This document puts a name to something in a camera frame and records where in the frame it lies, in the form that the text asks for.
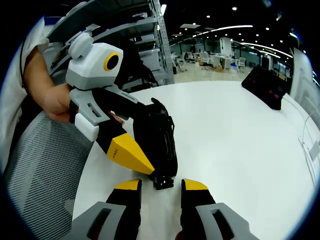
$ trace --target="desk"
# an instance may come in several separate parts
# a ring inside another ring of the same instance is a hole
[[[229,69],[230,65],[231,65],[231,58],[230,57],[226,57],[226,56],[217,56],[217,55],[211,55],[211,58],[213,58],[213,62],[215,63],[215,58],[218,59],[218,61],[220,62],[220,60],[222,59],[222,66],[223,69]]]
[[[132,95],[144,104],[151,97],[160,100],[173,118],[178,159],[174,187],[155,190],[146,176],[107,159],[94,144],[73,219],[105,202],[117,184],[141,178],[138,239],[173,240],[182,229],[181,179],[188,178],[205,184],[215,201],[245,218],[261,240],[284,239],[296,226],[314,187],[298,142],[304,121],[288,102],[283,104],[288,111],[272,110],[235,81],[178,83]],[[289,122],[290,114],[299,123]],[[131,119],[124,128],[133,135]]]

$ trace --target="white sleeve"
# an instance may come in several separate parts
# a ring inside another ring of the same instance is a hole
[[[44,27],[45,21],[41,18],[27,35],[21,55],[22,71],[25,69],[27,56],[36,46],[40,52],[47,48],[49,40],[43,36]],[[22,45],[9,65],[0,92],[0,168],[2,173],[8,163],[11,142],[22,113],[21,103],[27,96],[26,90],[22,87],[20,74],[21,47]]]

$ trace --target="gray plastic part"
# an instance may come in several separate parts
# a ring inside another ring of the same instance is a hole
[[[110,211],[102,225],[98,240],[114,240],[119,221],[126,206],[106,202],[97,202],[72,222],[71,231],[61,240],[89,240],[89,229],[102,210]]]
[[[105,86],[111,86],[116,80],[115,76],[97,76],[97,77],[86,77],[81,76],[74,71],[66,71],[65,81],[72,87],[76,87],[81,90],[90,90],[94,88],[103,88]]]
[[[99,123],[110,120],[96,103],[91,90],[81,91],[75,88],[70,92],[69,97],[79,107],[79,113],[93,126],[98,126]]]
[[[249,223],[224,203],[195,207],[202,221],[207,240],[223,240],[213,213],[220,211],[231,228],[233,240],[259,240],[249,228]]]

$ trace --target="hand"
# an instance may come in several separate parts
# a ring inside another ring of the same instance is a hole
[[[55,121],[69,122],[69,93],[71,86],[67,83],[51,87],[45,94],[42,108]]]

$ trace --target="person's arm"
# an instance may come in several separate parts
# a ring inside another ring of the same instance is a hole
[[[23,80],[34,101],[56,121],[68,122],[70,86],[67,83],[55,86],[47,71],[42,54],[35,47],[25,62]]]

